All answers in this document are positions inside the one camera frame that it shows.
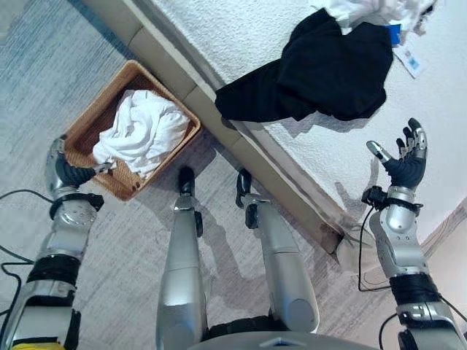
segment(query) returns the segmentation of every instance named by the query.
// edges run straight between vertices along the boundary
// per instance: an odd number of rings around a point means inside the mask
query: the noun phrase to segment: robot
[[[467,349],[449,306],[430,277],[417,242],[420,204],[415,191],[425,173],[428,142],[418,121],[404,128],[406,142],[397,140],[400,158],[392,158],[375,141],[367,147],[391,178],[387,192],[372,187],[362,200],[377,212],[370,228],[377,253],[397,302],[405,330],[402,349]],[[53,226],[7,314],[0,350],[75,350],[80,313],[72,308],[80,263],[102,197],[78,188],[109,164],[76,168],[66,162],[64,137],[47,155],[47,189],[53,197]],[[317,335],[320,315],[312,283],[300,252],[279,212],[260,195],[250,193],[251,176],[237,179],[236,204],[245,210],[245,224],[259,231],[271,308],[269,315],[208,327],[201,282],[197,239],[203,233],[201,214],[193,205],[194,173],[182,168],[180,196],[174,206],[174,226],[159,293],[155,339],[157,349],[370,349],[356,343]]]

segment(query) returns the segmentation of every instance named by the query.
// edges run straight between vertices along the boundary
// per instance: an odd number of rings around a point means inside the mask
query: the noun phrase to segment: yellow label
[[[18,344],[12,350],[65,350],[59,343]]]

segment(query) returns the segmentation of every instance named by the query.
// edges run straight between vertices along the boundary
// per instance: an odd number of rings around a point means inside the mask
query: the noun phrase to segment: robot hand
[[[71,166],[65,158],[64,143],[66,136],[55,139],[47,154],[45,175],[49,193],[57,199],[60,195],[75,190],[92,179],[97,173],[106,171],[111,163],[98,164],[92,168]]]
[[[368,141],[366,146],[376,155],[391,177],[391,185],[414,190],[421,183],[425,174],[428,142],[425,131],[414,118],[409,120],[410,129],[403,129],[406,143],[397,139],[400,158],[394,159],[375,141]]]

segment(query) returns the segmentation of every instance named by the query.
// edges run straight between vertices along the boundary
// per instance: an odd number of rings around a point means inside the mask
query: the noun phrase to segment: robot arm
[[[80,313],[72,308],[78,270],[96,212],[104,204],[100,195],[83,194],[78,187],[109,164],[76,168],[66,162],[64,137],[56,139],[47,155],[47,189],[53,197],[53,226],[21,288],[2,329],[1,350],[74,350],[78,345]]]
[[[367,147],[378,157],[391,177],[387,193],[381,187],[364,192],[362,201],[378,211],[370,219],[377,253],[397,302],[397,315],[404,332],[402,349],[467,349],[449,306],[441,299],[430,277],[428,264],[417,241],[415,190],[425,173],[428,142],[415,119],[404,128],[406,143],[397,140],[400,159],[395,160],[375,141]]]

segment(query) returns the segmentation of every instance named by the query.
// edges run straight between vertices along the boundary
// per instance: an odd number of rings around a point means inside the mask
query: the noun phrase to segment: clothing tag
[[[426,65],[418,60],[411,45],[398,45],[393,47],[393,52],[414,78],[418,78],[426,69]]]
[[[389,31],[391,38],[391,45],[396,46],[401,42],[401,25],[400,24],[388,24],[385,27]]]

